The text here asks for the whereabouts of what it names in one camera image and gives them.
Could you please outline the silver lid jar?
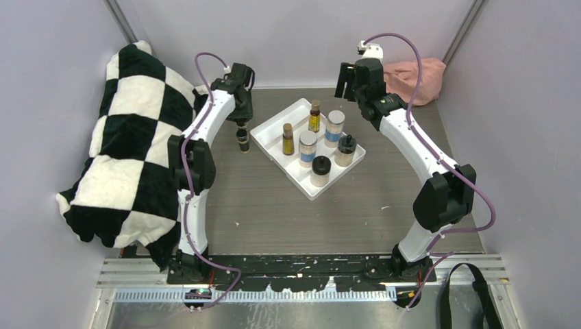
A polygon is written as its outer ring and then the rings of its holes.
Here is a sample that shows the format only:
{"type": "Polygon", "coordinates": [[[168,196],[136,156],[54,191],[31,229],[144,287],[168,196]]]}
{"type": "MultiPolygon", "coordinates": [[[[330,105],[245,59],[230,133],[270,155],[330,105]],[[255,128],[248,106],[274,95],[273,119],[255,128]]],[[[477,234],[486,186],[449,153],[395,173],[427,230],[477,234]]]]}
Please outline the silver lid jar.
{"type": "Polygon", "coordinates": [[[317,134],[306,130],[299,136],[299,163],[304,168],[310,168],[316,156],[317,134]]]}
{"type": "Polygon", "coordinates": [[[327,116],[327,123],[325,124],[325,140],[324,143],[329,148],[336,148],[341,137],[343,126],[345,122],[345,115],[340,110],[333,110],[327,116]]]}

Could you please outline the yellow oil bottle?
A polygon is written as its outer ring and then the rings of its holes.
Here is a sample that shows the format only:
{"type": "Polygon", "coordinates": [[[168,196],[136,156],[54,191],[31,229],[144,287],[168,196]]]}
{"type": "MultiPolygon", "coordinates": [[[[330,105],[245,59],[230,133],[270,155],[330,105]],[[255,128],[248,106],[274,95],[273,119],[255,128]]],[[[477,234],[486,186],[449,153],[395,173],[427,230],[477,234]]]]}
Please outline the yellow oil bottle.
{"type": "Polygon", "coordinates": [[[282,152],[286,156],[292,156],[295,152],[293,140],[293,126],[290,123],[283,125],[282,152]]]}
{"type": "Polygon", "coordinates": [[[308,129],[314,133],[320,130],[320,101],[313,100],[310,107],[308,129]]]}

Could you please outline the black cap jar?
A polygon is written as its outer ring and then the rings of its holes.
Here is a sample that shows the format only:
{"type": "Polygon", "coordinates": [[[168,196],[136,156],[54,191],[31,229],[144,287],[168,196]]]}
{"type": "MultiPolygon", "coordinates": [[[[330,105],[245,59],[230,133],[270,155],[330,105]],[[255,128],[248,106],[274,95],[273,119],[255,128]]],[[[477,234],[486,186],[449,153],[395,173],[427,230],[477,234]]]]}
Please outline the black cap jar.
{"type": "Polygon", "coordinates": [[[357,141],[351,134],[340,137],[335,152],[335,163],[340,167],[348,167],[353,162],[357,146],[357,141]]]}
{"type": "Polygon", "coordinates": [[[327,156],[316,156],[312,161],[310,181],[316,187],[325,186],[330,179],[331,160],[327,156]]]}

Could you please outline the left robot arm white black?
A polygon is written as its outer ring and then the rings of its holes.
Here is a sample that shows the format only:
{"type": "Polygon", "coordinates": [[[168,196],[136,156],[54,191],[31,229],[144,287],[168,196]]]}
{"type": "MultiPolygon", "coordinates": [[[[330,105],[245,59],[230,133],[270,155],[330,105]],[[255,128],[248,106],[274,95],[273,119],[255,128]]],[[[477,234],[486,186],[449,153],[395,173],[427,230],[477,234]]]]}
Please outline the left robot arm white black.
{"type": "Polygon", "coordinates": [[[177,186],[181,230],[175,260],[170,262],[172,278],[195,284],[209,278],[206,201],[217,174],[210,148],[225,121],[235,122],[240,130],[245,130],[253,117],[254,80],[251,67],[235,63],[210,88],[196,88],[195,119],[180,135],[172,135],[168,140],[169,168],[177,186]]]}

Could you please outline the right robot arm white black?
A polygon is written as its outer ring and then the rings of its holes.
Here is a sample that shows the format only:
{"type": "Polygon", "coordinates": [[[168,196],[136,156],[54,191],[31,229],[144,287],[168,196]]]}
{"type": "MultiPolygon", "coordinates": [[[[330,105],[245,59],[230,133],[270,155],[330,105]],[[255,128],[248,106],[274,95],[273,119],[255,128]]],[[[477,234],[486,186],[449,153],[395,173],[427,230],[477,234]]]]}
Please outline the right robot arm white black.
{"type": "Polygon", "coordinates": [[[458,165],[441,151],[421,129],[409,105],[386,91],[377,58],[342,63],[335,96],[358,105],[362,117],[398,148],[422,184],[412,205],[415,222],[393,248],[388,262],[395,278],[409,281],[428,266],[435,238],[471,212],[475,169],[470,164],[458,165]]]}

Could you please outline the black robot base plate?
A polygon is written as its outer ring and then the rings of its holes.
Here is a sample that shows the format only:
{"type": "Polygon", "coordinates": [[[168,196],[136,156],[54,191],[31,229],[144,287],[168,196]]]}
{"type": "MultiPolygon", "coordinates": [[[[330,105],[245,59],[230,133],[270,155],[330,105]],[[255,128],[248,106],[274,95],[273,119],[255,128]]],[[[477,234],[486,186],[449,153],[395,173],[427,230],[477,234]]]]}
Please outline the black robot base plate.
{"type": "Polygon", "coordinates": [[[404,265],[381,254],[213,255],[211,267],[194,256],[178,256],[169,263],[169,284],[211,284],[220,291],[231,284],[234,291],[381,291],[387,284],[417,286],[424,278],[435,280],[428,270],[433,262],[419,260],[404,265]]]}

